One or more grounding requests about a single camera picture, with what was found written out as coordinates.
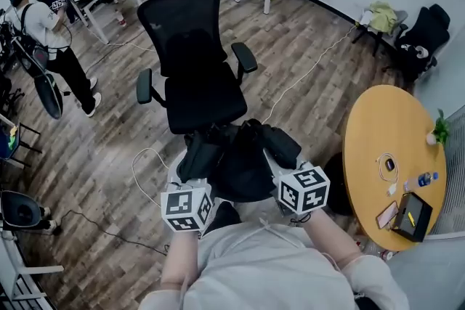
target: potted plant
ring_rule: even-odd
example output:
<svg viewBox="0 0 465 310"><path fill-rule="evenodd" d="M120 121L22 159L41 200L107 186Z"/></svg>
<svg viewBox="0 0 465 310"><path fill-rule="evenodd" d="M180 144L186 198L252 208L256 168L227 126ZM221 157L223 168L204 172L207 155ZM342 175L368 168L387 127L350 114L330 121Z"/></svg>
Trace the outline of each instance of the potted plant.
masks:
<svg viewBox="0 0 465 310"><path fill-rule="evenodd" d="M441 109L437 111L439 111L439 118L436 120L434 129L427 134L426 142L431 145L437 144L438 142L445 145L449 137L449 124L444 119L444 112Z"/></svg>

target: black strap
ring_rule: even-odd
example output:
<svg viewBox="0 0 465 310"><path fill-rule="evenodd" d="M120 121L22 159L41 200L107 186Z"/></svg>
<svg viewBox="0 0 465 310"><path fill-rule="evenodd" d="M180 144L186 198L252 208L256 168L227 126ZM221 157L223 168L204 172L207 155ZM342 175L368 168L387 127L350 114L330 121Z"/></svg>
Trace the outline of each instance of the black strap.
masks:
<svg viewBox="0 0 465 310"><path fill-rule="evenodd" d="M24 32L24 19L26 17L26 12L31 7L32 4L28 4L24 7L23 13L21 14L21 32Z"/></svg>

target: chair leg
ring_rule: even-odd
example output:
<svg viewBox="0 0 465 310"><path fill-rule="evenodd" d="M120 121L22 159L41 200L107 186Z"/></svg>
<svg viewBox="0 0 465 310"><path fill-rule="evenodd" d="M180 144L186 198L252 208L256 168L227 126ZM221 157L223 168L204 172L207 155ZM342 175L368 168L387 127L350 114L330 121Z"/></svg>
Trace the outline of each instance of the chair leg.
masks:
<svg viewBox="0 0 465 310"><path fill-rule="evenodd" d="M376 53L377 53L378 48L379 48L379 44L381 43L382 39L383 39L383 33L381 31L379 31L376 34L376 38L375 38L375 49L373 50L373 57L376 56Z"/></svg>
<svg viewBox="0 0 465 310"><path fill-rule="evenodd" d="M29 146L28 144L26 144L25 142L23 141L20 141L20 146L23 146L25 147L26 149L29 149L29 150L32 150L32 151L35 151L35 152L38 152L39 154L42 153L42 151L40 150L37 150L37 149L34 149L33 147Z"/></svg>
<svg viewBox="0 0 465 310"><path fill-rule="evenodd" d="M352 44L357 43L360 40L360 38L368 32L368 28L366 28L365 26L360 26L359 28L361 29L360 33L357 35L357 37L354 40L352 40Z"/></svg>
<svg viewBox="0 0 465 310"><path fill-rule="evenodd" d="M30 164L24 163L22 160L18 160L18 159L14 158L14 157L11 157L10 159L14 160L15 162L17 162L19 164L23 164L25 167L29 167L29 168L31 167Z"/></svg>
<svg viewBox="0 0 465 310"><path fill-rule="evenodd" d="M41 132L37 132L35 129L32 129L32 128L30 128L30 127L28 127L28 126L26 126L26 125L24 125L24 124L22 124L22 123L20 123L20 126L26 128L26 129L28 129L28 130L31 131L31 132L34 132L34 133L38 134L39 136L41 135Z"/></svg>

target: water bottle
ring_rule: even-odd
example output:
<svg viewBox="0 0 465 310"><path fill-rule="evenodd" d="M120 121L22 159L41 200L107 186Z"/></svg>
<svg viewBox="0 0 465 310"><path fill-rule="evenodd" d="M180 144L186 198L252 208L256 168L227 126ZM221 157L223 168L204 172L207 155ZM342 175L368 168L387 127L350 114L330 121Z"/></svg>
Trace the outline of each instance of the water bottle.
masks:
<svg viewBox="0 0 465 310"><path fill-rule="evenodd" d="M433 172L431 175L430 172L426 172L425 174L421 174L418 177L413 177L408 179L404 182L404 191L405 192L413 192L419 187L425 187L429 184L435 182L439 179L439 174L437 172Z"/></svg>

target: smartphone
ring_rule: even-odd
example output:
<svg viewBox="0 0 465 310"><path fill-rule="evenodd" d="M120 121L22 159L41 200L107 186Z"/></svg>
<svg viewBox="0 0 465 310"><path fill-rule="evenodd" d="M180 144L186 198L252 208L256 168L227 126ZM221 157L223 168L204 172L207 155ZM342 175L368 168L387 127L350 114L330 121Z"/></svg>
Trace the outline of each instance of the smartphone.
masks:
<svg viewBox="0 0 465 310"><path fill-rule="evenodd" d="M389 221L395 217L397 212L399 212L399 206L397 205L397 201L394 201L389 205L389 207L382 211L378 217L376 217L378 227L383 229L389 223Z"/></svg>

